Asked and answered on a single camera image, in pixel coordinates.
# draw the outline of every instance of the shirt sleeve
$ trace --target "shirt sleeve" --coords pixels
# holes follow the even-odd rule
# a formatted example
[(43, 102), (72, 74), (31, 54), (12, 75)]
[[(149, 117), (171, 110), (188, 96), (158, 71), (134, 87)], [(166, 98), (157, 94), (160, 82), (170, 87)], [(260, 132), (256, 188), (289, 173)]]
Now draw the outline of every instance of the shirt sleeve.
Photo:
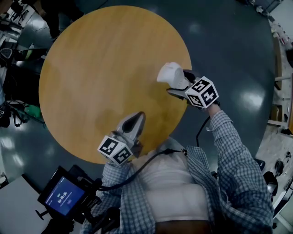
[(223, 112), (211, 119), (210, 129), (218, 151), (219, 186), (232, 207), (248, 215), (254, 223), (272, 227), (271, 196), (260, 168)]
[[(113, 162), (107, 162), (103, 170), (103, 186), (113, 186), (126, 180), (130, 170), (130, 163), (117, 166)], [(93, 217), (102, 214), (110, 207), (120, 207), (122, 188), (109, 191), (97, 191), (96, 195), (101, 199), (101, 204), (92, 208)], [(91, 230), (91, 224), (85, 220), (80, 234), (88, 234)]]

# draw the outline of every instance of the gray floor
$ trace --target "gray floor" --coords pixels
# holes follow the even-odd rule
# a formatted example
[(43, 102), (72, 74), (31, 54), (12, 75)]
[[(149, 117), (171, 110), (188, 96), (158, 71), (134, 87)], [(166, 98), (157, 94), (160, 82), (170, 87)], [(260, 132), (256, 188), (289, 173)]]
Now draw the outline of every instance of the gray floor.
[[(102, 1), (76, 3), (88, 13)], [(233, 0), (109, 0), (103, 7), (110, 5), (149, 9), (176, 28), (189, 50), (193, 70), (214, 82), (221, 108), (233, 119), (242, 141), (255, 156), (266, 129), (274, 87), (274, 52), (267, 20), (251, 7)], [(68, 24), (68, 19), (62, 16), (60, 28)], [(34, 43), (40, 48), (52, 45), (49, 30), (38, 15), (26, 26), (19, 43), (27, 47)], [(206, 117), (198, 109), (188, 107), (171, 136), (183, 146), (194, 145)], [(71, 155), (48, 130), (35, 122), (21, 128), (1, 129), (0, 137), (4, 167), (10, 180), (26, 173), (42, 189), (58, 165), (69, 169), (73, 164), (78, 164), (93, 178), (101, 176), (103, 165)], [(200, 145), (211, 169), (215, 170), (217, 152), (210, 132), (202, 132)]]

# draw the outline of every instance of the round wooden table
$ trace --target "round wooden table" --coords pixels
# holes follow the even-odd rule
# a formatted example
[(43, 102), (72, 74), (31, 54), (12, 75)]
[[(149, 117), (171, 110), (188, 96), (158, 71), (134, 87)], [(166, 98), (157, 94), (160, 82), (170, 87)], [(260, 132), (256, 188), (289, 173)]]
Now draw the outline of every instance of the round wooden table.
[(142, 154), (175, 129), (186, 102), (157, 83), (160, 68), (177, 62), (191, 69), (178, 32), (157, 14), (133, 6), (112, 6), (72, 23), (43, 64), (39, 99), (46, 125), (67, 151), (93, 163), (103, 137), (127, 115), (144, 111)]

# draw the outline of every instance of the blue checkered shirt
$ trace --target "blue checkered shirt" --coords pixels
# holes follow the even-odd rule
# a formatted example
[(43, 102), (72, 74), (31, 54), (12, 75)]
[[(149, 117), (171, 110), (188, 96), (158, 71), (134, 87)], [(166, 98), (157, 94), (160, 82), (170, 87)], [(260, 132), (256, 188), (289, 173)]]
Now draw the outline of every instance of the blue checkered shirt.
[[(195, 183), (206, 192), (211, 230), (214, 233), (271, 233), (273, 207), (258, 164), (223, 111), (211, 119), (210, 129), (218, 151), (218, 181), (209, 171), (203, 150), (193, 146), (186, 149), (189, 172)], [(103, 185), (122, 183), (134, 172), (131, 163), (123, 166), (107, 163), (103, 171)], [(121, 210), (120, 227), (109, 233), (155, 233), (155, 220), (139, 177), (120, 189), (98, 191), (97, 196), (102, 203), (92, 209), (93, 216), (109, 207)], [(81, 234), (88, 234), (90, 228), (86, 220)]]

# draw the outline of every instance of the display screen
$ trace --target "display screen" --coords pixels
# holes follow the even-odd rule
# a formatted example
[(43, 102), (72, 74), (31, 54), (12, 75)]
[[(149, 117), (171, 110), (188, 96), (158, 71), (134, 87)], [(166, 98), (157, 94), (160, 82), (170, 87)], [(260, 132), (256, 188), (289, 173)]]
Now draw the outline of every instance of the display screen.
[(84, 193), (81, 188), (62, 177), (46, 200), (46, 204), (59, 213), (67, 215)]

